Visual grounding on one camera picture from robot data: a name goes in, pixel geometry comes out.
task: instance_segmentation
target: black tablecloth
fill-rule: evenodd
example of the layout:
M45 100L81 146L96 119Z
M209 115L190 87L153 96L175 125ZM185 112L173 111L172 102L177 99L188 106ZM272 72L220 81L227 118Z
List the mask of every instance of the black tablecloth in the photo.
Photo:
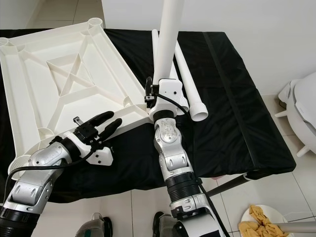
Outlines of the black tablecloth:
M0 36L11 38L37 31L40 30L2 30ZM151 32L108 29L105 32L145 86L146 77L154 73ZM180 32L178 41L209 112L206 120L194 124L197 175L292 171L295 161L226 34ZM6 177L15 154L2 80L0 83L0 172ZM177 126L192 158L190 123L179 116ZM49 200L71 202L163 186L153 138L154 127L148 123L111 139L115 151L111 166L83 162L65 170Z

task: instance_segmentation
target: white pipe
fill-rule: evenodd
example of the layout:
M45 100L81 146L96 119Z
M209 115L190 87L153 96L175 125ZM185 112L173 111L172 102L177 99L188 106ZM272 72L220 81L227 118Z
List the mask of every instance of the white pipe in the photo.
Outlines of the white pipe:
M158 53L155 61L153 85L169 78L174 48L177 42L184 0L164 0L160 23Z
M152 38L153 38L153 56L154 56L154 67L156 65L156 57L157 57L157 51L158 51L158 40L159 40L159 36L158 36L158 31L156 29L152 30ZM170 76L168 78L171 79L179 79L178 78L178 74L176 71L176 68L174 67L174 63L172 61L172 65L171 65L171 72L170 72ZM183 92L181 91L181 96L180 96L180 103L179 103L184 109L185 111L189 111L189 104L187 99L184 97ZM178 115L183 115L184 113L177 108L177 113Z
M190 115L193 121L202 121L207 118L208 111L205 104L202 103L194 84L187 62L183 56L180 45L177 42L175 48L176 60L179 66L182 82L187 93L190 104Z

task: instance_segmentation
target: white appliance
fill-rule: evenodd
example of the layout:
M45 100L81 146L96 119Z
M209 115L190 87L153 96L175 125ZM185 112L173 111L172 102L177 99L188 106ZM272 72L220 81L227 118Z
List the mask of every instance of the white appliance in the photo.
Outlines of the white appliance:
M309 150L316 153L316 72L304 79L292 80L278 97L286 103L286 110L275 116L287 116L293 131L305 145L297 157Z

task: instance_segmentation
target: black fabric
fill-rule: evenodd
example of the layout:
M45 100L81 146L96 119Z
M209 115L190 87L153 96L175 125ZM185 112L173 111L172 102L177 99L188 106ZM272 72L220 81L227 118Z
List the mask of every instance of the black fabric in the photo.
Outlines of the black fabric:
M11 38L37 31L2 30L0 36ZM145 87L146 78L154 73L151 32L105 32ZM178 41L209 112L206 120L194 124L196 154L191 162L197 175L216 177L256 170L262 176L292 171L295 161L226 34L180 32ZM7 167L14 159L14 145L2 80L0 83L0 171L6 177ZM185 116L178 116L177 126L191 158L190 123ZM71 202L163 186L153 138L152 124L112 138L115 152L111 166L83 162L65 170L49 200Z

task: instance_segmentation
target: tile floor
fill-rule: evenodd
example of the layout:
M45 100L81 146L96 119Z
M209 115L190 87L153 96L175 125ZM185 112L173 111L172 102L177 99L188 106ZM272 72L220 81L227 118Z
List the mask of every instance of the tile floor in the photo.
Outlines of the tile floor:
M47 0L32 28L56 28L87 21L91 17L104 19L101 0ZM283 110L274 95L263 96L281 135L292 152L297 167L291 173L273 175L251 181L213 196L216 209L231 237L240 237L238 223L250 204L265 204L286 215L289 221L316 221L316 155L308 152L296 157L302 143L291 129L287 118L275 118ZM238 175L220 179L203 179L210 190ZM69 204L47 205L32 236L73 236L88 221L93 212L110 216L115 237L152 236L152 219L157 211L170 213L166 188L149 191L132 190L123 194L80 200ZM296 237L314 237L315 234L295 234Z

